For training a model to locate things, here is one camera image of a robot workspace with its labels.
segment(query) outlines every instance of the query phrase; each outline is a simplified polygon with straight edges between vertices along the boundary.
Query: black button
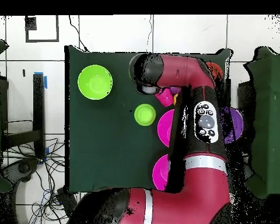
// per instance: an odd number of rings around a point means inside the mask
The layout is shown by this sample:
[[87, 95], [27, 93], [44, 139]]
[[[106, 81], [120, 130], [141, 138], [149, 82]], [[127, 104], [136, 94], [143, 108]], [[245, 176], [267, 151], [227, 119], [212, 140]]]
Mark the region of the black button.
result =
[[205, 111], [204, 111], [203, 109], [199, 109], [199, 110], [198, 110], [198, 113], [199, 113], [200, 115], [203, 115], [203, 114], [205, 114]]
[[206, 133], [207, 133], [207, 131], [204, 130], [204, 129], [201, 129], [201, 130], [199, 131], [199, 134], [202, 135], [202, 136], [205, 135]]
[[212, 137], [212, 136], [215, 135], [215, 132], [214, 132], [212, 129], [210, 129], [210, 130], [208, 131], [208, 135], [210, 135], [210, 136]]

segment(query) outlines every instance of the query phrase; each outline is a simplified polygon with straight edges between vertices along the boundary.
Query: control buttons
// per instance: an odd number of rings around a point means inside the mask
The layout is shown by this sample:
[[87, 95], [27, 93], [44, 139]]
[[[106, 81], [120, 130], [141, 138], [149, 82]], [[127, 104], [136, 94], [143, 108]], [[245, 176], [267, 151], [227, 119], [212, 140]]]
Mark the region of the control buttons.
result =
[[206, 100], [194, 107], [194, 135], [201, 141], [212, 144], [218, 141], [218, 113], [215, 106]]
[[208, 135], [210, 135], [211, 137], [213, 136], [215, 136], [215, 132], [212, 130], [212, 129], [210, 129], [209, 131], [208, 131]]
[[202, 136], [205, 135], [206, 133], [207, 133], [207, 131], [204, 130], [204, 129], [201, 129], [201, 130], [199, 131], [199, 134], [202, 135]]
[[200, 117], [198, 124], [202, 128], [211, 129], [215, 125], [215, 120], [211, 116], [203, 115]]
[[203, 109], [199, 109], [199, 110], [198, 110], [198, 113], [199, 113], [200, 115], [203, 115], [203, 114], [205, 114], [205, 111], [204, 111]]

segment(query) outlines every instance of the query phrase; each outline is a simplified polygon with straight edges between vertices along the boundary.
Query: dark green board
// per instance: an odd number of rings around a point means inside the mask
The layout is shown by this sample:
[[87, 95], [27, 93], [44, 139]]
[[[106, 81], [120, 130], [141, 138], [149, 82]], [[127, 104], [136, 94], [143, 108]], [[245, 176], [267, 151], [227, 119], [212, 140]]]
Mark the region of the dark green board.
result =
[[280, 194], [280, 54], [261, 47], [246, 67], [256, 90], [251, 165], [257, 174], [247, 186], [258, 198], [266, 198]]
[[[160, 117], [173, 109], [163, 107], [155, 96], [136, 91], [128, 68], [136, 53], [82, 52], [69, 46], [69, 191], [90, 192], [102, 187], [155, 188], [152, 169], [168, 153], [158, 137]], [[217, 54], [180, 54], [217, 63], [225, 73], [231, 56], [225, 49]], [[102, 100], [89, 100], [78, 89], [78, 76], [89, 65], [101, 65], [112, 75], [113, 87]], [[134, 111], [142, 103], [156, 110], [149, 127], [136, 123]]]

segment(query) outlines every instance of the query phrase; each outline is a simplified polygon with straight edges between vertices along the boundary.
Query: red cup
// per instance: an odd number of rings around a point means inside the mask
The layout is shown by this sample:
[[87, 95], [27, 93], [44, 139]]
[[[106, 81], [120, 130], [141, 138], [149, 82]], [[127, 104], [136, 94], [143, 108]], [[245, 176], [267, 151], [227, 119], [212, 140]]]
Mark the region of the red cup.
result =
[[165, 107], [168, 107], [173, 103], [173, 96], [170, 89], [161, 89], [159, 93], [155, 94], [155, 96]]

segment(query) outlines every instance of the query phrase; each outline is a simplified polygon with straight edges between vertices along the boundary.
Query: cable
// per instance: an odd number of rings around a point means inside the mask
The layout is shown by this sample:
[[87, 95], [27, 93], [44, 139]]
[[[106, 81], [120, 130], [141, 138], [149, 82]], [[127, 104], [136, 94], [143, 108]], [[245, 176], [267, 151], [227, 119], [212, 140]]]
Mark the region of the cable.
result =
[[[74, 29], [76, 29], [76, 31], [77, 31], [77, 33], [78, 33], [78, 35], [79, 35], [79, 41], [81, 42], [79, 31], [78, 31], [78, 29], [72, 24], [72, 20], [71, 20], [71, 16], [70, 16], [70, 15], [68, 16], [68, 19], [69, 19], [69, 24], [70, 24]], [[87, 47], [83, 44], [83, 42], [81, 42], [81, 44], [84, 46], [84, 50], [85, 50], [85, 51], [89, 51], [89, 50], [87, 49]]]
[[149, 41], [149, 36], [151, 35], [151, 33], [152, 33], [152, 23], [151, 23], [151, 20], [152, 20], [152, 15], [150, 15], [151, 17], [150, 17], [150, 19], [149, 19], [149, 23], [150, 23], [150, 32], [149, 32], [149, 34], [148, 34], [148, 38], [147, 38], [147, 44], [146, 44], [146, 52], [147, 52], [147, 46], [148, 46], [148, 41]]
[[[60, 148], [62, 148], [65, 144], [64, 143], [59, 143], [59, 139], [58, 138], [54, 138], [54, 139], [49, 139], [46, 141], [52, 141], [55, 140], [55, 142], [48, 146], [49, 147], [53, 147], [52, 152], [46, 154], [46, 156], [48, 157], [48, 159], [46, 161], [43, 161], [45, 164], [45, 169], [47, 171], [48, 174], [48, 186], [49, 189], [45, 189], [43, 186], [43, 178], [40, 176], [40, 174], [38, 173], [38, 171], [36, 171], [37, 176], [40, 179], [40, 186], [42, 188], [43, 192], [43, 197], [41, 200], [41, 204], [35, 202], [32, 206], [31, 206], [31, 211], [32, 211], [32, 216], [29, 220], [29, 224], [43, 224], [43, 221], [58, 221], [59, 224], [62, 224], [62, 220], [67, 219], [68, 217], [66, 215], [59, 217], [58, 216], [58, 212], [59, 211], [63, 211], [64, 207], [60, 205], [60, 203], [58, 202], [57, 198], [56, 198], [56, 194], [55, 194], [55, 181], [54, 181], [54, 177], [53, 177], [53, 173], [54, 172], [60, 172], [60, 173], [64, 173], [64, 171], [60, 171], [57, 169], [58, 166], [61, 167], [65, 167], [64, 163], [65, 161], [60, 160], [60, 158], [63, 158], [62, 156], [56, 154], [55, 152], [57, 150], [59, 150]], [[24, 157], [31, 157], [31, 158], [35, 158], [34, 155], [31, 155], [31, 153], [24, 153], [21, 148], [27, 148], [30, 149], [31, 151], [34, 151], [34, 149], [31, 147], [31, 145], [27, 146], [18, 146], [19, 151], [12, 149], [13, 151], [11, 151], [12, 153], [18, 154], [18, 155], [22, 155]]]
[[32, 122], [32, 124], [33, 124], [33, 121], [32, 120], [17, 120], [17, 121], [8, 121], [8, 123], [18, 123], [18, 122], [26, 122], [26, 121], [30, 121], [30, 122]]

